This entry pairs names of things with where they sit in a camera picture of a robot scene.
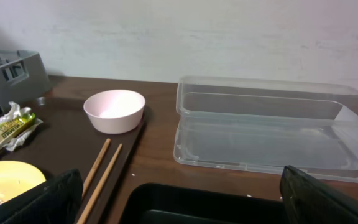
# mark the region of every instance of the dark wooden table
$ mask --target dark wooden table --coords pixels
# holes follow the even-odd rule
[[[174,138],[180,119],[175,105],[177,84],[74,77],[50,77],[50,80],[53,90],[47,96],[87,99],[101,91],[127,89],[139,92],[146,99],[150,118],[106,223],[118,223],[131,192],[150,182],[280,200],[280,175],[186,166],[173,160]],[[358,184],[325,182],[358,199]]]

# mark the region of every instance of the wooden chopstick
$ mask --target wooden chopstick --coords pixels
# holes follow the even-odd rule
[[[86,179],[84,181],[84,187],[83,187],[83,190],[82,190],[82,197],[84,197],[86,191],[90,187],[91,181],[93,180],[93,177],[94,177],[94,174],[98,170],[100,162],[102,161],[102,159],[103,159],[103,157],[104,157],[104,155],[105,155],[105,153],[107,151],[107,148],[110,145],[110,141],[111,141],[110,139],[106,139],[106,142],[103,144],[103,147],[100,150],[98,157],[94,161],[93,166],[92,166],[91,170],[89,171],[88,176],[86,177]]]
[[[100,191],[102,190],[104,183],[106,183],[107,177],[109,176],[114,163],[116,162],[116,159],[119,154],[119,151],[121,150],[121,147],[122,147],[122,144],[120,144],[118,146],[116,153],[114,153],[113,157],[111,158],[109,165],[107,166],[106,170],[104,171],[104,173],[102,175],[102,178],[100,178],[100,181],[99,181],[98,185],[96,186],[95,190],[93,191],[91,198],[89,199],[84,210],[82,211],[82,214],[81,214],[80,218],[78,219],[77,224],[85,223],[88,215],[90,214],[90,211],[93,208],[94,203],[96,202],[96,199],[99,197]]]

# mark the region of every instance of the plate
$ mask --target plate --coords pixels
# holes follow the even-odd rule
[[[45,181],[33,165],[18,161],[0,161],[0,204]]]

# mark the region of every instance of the gray plastic crate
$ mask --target gray plastic crate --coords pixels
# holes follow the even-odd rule
[[[0,50],[0,114],[9,111],[10,101],[31,100],[50,88],[38,52]]]

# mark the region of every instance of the dark tray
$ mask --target dark tray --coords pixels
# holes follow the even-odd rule
[[[70,169],[78,169],[84,181],[104,142],[110,138],[110,147],[83,199],[78,218],[118,145],[122,143],[117,161],[87,219],[87,223],[97,223],[111,194],[117,189],[122,170],[129,161],[143,130],[145,116],[132,131],[114,135],[104,134],[94,129],[83,111],[83,103],[84,100],[39,98],[21,105],[31,107],[36,117],[44,123],[37,127],[22,148],[12,153],[4,151],[0,154],[0,160],[32,164],[39,168],[47,179]]]
[[[160,184],[144,184],[128,199],[120,224],[289,223],[284,204]]]

